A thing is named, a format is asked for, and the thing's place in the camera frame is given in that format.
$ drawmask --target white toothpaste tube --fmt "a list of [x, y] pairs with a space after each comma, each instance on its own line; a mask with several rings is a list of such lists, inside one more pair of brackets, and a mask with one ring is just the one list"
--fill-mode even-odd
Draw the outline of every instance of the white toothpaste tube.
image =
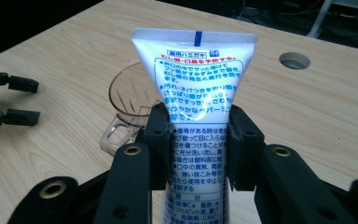
[[137, 28], [131, 40], [172, 123], [161, 223], [229, 223], [228, 116], [257, 36]]

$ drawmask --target wooden table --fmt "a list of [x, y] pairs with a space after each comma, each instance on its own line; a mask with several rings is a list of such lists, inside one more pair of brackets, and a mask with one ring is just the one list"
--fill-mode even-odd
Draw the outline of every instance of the wooden table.
[[[116, 113], [108, 88], [139, 61], [135, 27], [258, 35], [234, 104], [267, 143], [297, 150], [322, 180], [348, 189], [358, 178], [358, 49], [152, 0], [105, 0], [0, 54], [0, 71], [40, 82], [37, 94], [0, 87], [0, 109], [42, 113], [34, 127], [0, 127], [0, 223], [46, 178], [69, 175], [81, 184], [109, 169], [112, 157], [99, 147]], [[285, 52], [307, 56], [310, 66], [282, 66]], [[156, 223], [161, 195], [153, 195]], [[230, 212], [232, 223], [259, 222], [252, 192], [232, 192]]]

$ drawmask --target cup handle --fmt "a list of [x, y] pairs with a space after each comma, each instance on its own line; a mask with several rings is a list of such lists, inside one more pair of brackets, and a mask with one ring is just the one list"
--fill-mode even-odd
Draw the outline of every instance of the cup handle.
[[[125, 133], [124, 137], [120, 138], [118, 142], [113, 142], [111, 140], [111, 137], [118, 127], [124, 127], [127, 132]], [[103, 137], [101, 138], [100, 147], [103, 151], [106, 151], [109, 154], [115, 156], [116, 151], [121, 146], [134, 141], [136, 134], [139, 132], [139, 130], [139, 126], [131, 125], [115, 116], [109, 127], [104, 132]]]

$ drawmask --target clear glass mug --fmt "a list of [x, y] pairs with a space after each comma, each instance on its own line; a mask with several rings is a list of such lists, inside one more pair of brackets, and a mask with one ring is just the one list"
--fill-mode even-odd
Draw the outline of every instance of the clear glass mug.
[[104, 132], [100, 147], [115, 156], [119, 147], [134, 141], [146, 126], [151, 108], [161, 100], [142, 63], [130, 65], [117, 74], [110, 84], [109, 99], [117, 113]]

